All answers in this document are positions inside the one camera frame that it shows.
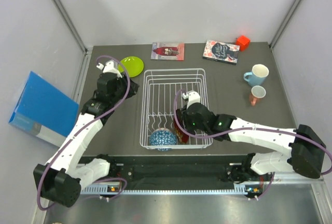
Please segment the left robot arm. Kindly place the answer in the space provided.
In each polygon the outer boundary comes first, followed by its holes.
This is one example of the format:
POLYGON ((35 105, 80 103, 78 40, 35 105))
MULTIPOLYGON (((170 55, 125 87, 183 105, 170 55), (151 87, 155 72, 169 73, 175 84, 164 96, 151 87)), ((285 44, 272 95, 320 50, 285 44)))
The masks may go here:
POLYGON ((71 207, 86 187, 100 178, 113 180, 118 169, 106 155, 77 167, 94 136, 124 100, 137 94, 139 85, 125 73, 102 73, 91 99, 82 107, 77 122, 58 151, 46 164, 38 164, 33 176, 37 187, 37 206, 46 211, 41 199, 71 207))

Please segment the pink ceramic mug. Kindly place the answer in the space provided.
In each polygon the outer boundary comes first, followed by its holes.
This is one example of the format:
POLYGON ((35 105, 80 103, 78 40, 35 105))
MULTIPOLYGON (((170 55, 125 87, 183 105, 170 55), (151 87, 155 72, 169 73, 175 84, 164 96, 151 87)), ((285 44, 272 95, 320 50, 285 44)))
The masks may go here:
POLYGON ((255 106, 261 99, 266 96, 266 89, 262 86, 253 86, 251 88, 249 101, 252 106, 255 106))

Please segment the white wire dish rack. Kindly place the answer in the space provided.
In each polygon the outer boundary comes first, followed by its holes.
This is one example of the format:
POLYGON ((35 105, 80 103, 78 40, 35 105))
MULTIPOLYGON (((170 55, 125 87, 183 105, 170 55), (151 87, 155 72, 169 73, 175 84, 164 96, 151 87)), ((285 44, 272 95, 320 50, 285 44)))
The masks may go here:
POLYGON ((158 129, 167 129, 175 133, 174 101, 177 108, 183 108, 185 102, 176 96, 179 90, 184 93, 196 91, 201 103, 209 105, 205 70, 202 68, 149 69, 144 72, 143 97, 141 110, 140 145, 146 149, 167 151, 171 149, 203 149, 212 145, 211 138, 190 137, 187 143, 178 138, 156 141, 150 136, 158 129))

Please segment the red floral plate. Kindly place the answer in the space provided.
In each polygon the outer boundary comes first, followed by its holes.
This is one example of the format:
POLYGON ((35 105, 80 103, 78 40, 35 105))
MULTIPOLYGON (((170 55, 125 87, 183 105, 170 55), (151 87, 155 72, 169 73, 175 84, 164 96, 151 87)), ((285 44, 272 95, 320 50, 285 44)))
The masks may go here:
POLYGON ((189 141, 189 136, 187 134, 185 134, 179 127, 177 122, 175 121, 175 118, 173 118, 173 123, 174 123, 174 131, 175 131, 175 135, 178 139, 178 141, 181 144, 187 144, 189 141))

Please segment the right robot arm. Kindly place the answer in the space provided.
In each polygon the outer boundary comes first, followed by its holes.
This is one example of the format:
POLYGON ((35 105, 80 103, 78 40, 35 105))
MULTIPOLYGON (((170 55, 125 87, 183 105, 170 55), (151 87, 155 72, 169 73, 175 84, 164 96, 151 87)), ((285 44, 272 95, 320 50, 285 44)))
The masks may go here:
POLYGON ((273 128, 254 124, 228 114, 214 114, 201 103, 174 107, 174 121, 190 137, 201 131, 217 141, 247 143, 270 149, 270 153, 250 153, 241 164, 243 176, 255 180, 274 172, 295 172, 318 179, 327 152, 313 129, 299 125, 296 129, 273 128))

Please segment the lime green plate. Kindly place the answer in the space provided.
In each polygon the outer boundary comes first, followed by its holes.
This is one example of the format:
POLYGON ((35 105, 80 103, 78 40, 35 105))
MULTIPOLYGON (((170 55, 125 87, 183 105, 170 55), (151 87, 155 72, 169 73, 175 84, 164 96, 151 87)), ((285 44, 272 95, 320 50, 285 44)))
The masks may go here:
POLYGON ((126 57, 120 63, 127 69, 130 78, 138 76, 144 69, 144 62, 139 57, 126 57))

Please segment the light blue mug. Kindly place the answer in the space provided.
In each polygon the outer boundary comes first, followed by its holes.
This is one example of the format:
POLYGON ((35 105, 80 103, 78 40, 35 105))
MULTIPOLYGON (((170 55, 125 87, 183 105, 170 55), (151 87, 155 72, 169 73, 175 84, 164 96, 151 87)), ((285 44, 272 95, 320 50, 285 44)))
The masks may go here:
POLYGON ((243 79, 251 86, 261 86, 269 75, 269 69, 263 64, 255 64, 250 72, 244 73, 243 79))

